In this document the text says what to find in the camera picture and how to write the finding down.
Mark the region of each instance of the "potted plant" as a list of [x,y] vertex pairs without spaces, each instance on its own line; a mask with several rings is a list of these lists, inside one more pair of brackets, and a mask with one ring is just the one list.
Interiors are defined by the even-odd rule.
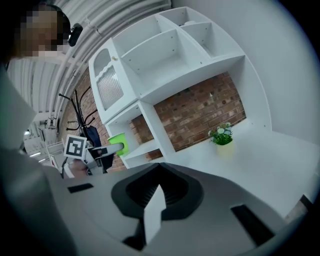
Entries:
[[232,129],[229,122],[222,123],[216,131],[210,130],[208,135],[211,141],[216,144],[217,154],[221,157],[231,156],[234,151]]

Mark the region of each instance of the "red brick wall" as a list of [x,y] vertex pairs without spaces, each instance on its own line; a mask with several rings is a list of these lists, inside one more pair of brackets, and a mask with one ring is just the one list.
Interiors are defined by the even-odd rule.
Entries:
[[[235,125],[246,118],[237,89],[228,73],[195,84],[154,106],[176,151],[208,139],[221,123]],[[140,144],[153,139],[143,116],[130,124]],[[161,157],[159,150],[148,154]]]
[[[76,86],[79,100],[80,100],[81,95],[84,93],[84,91],[89,86],[91,86],[91,83],[90,83],[89,69],[87,69],[83,73],[82,77],[79,80],[79,83]],[[92,90],[90,89],[85,94],[85,96],[83,97],[83,99],[81,101],[82,114],[84,117],[86,117],[88,114],[92,113],[96,109],[97,109],[97,107],[95,104],[94,95],[92,93]],[[109,145],[110,143],[108,142],[108,138],[110,136],[108,135],[106,127],[101,123],[101,119],[99,117],[98,112],[94,113],[92,115],[92,117],[94,117],[95,120],[91,123],[91,125],[97,129],[99,136],[100,136],[101,144],[103,146]],[[76,121],[76,120],[77,120],[76,113],[74,111],[74,108],[72,107],[71,102],[69,102],[65,108],[64,113],[63,113],[62,120],[60,121],[61,126],[60,126],[60,133],[59,133],[59,137],[58,137],[59,140],[61,140],[61,138],[63,138],[63,140],[66,141],[67,134],[79,135],[79,130],[66,131],[66,127],[74,128],[74,129],[77,128],[77,126],[78,126],[77,123],[69,123],[69,124],[67,123],[68,121]],[[108,172],[122,171],[122,170],[126,170],[126,169],[127,168],[124,166],[124,163],[122,162],[120,157],[115,155],[114,159],[113,159],[113,165],[111,168],[108,169]]]

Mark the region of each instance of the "green object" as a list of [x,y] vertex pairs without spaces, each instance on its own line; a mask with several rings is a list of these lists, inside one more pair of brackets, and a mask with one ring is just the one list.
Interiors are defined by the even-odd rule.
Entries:
[[231,123],[226,122],[220,124],[216,131],[210,130],[208,136],[211,137],[213,143],[223,146],[232,142]]
[[124,155],[125,153],[129,152],[129,147],[128,147],[128,143],[126,141],[126,137],[124,133],[120,133],[116,136],[110,137],[108,138],[108,141],[110,142],[110,144],[117,144],[117,143],[122,143],[123,144],[123,149],[119,150],[116,152],[116,154],[120,157],[122,155]]

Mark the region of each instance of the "yellow pot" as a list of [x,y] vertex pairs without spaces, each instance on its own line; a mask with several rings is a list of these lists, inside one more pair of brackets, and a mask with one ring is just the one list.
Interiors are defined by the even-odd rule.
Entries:
[[216,145],[216,153],[219,157],[222,158],[229,158],[234,153],[234,141],[230,141],[226,145]]

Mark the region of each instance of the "white wall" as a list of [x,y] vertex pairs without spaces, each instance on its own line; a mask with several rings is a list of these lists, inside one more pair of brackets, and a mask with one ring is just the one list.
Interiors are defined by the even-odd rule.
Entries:
[[318,59],[297,22],[280,4],[173,0],[173,6],[188,6],[204,14],[244,50],[264,87],[273,131],[320,145]]

